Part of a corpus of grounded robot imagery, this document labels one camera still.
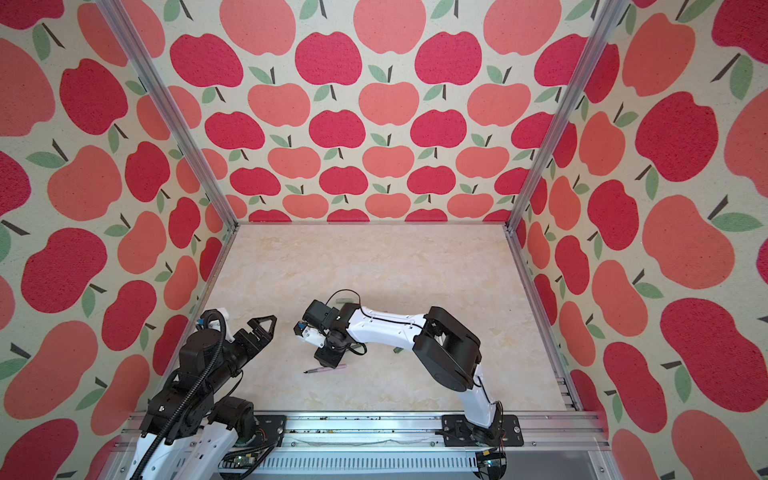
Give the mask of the pink pen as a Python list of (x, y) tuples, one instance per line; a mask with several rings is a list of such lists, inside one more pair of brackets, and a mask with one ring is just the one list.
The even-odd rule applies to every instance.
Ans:
[(306, 374), (306, 375), (320, 374), (320, 373), (329, 373), (329, 372), (341, 371), (341, 370), (345, 369), (346, 367), (347, 367), (346, 364), (340, 364), (340, 365), (338, 365), (336, 367), (317, 367), (317, 368), (312, 368), (312, 369), (309, 369), (309, 370), (305, 370), (303, 373)]

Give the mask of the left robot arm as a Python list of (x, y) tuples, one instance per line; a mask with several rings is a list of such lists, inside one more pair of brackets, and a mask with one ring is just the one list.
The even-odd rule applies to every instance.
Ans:
[(178, 366), (148, 402), (129, 479), (245, 479), (281, 446), (283, 415), (220, 391), (272, 341), (277, 319), (256, 317), (229, 332), (223, 309), (203, 312)]

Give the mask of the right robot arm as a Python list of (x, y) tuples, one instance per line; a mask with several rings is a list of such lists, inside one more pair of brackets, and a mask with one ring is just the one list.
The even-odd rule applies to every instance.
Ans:
[(447, 310), (433, 306), (425, 314), (398, 315), (314, 300), (293, 331), (316, 347), (314, 358), (325, 368), (337, 368), (345, 353), (369, 343), (414, 353), (438, 384), (458, 394), (469, 430), (463, 437), (490, 447), (501, 444), (503, 405), (484, 385), (481, 341)]

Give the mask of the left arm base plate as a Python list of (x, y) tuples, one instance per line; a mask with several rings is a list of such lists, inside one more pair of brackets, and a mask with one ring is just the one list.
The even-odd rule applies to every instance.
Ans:
[(257, 445), (280, 447), (282, 445), (287, 416), (277, 414), (256, 414), (255, 441)]

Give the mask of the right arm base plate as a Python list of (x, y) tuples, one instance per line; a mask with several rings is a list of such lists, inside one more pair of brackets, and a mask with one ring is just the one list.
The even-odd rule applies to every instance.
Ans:
[(436, 434), (446, 447), (522, 447), (525, 443), (519, 419), (511, 414), (495, 419), (489, 428), (472, 424), (464, 415), (443, 415)]

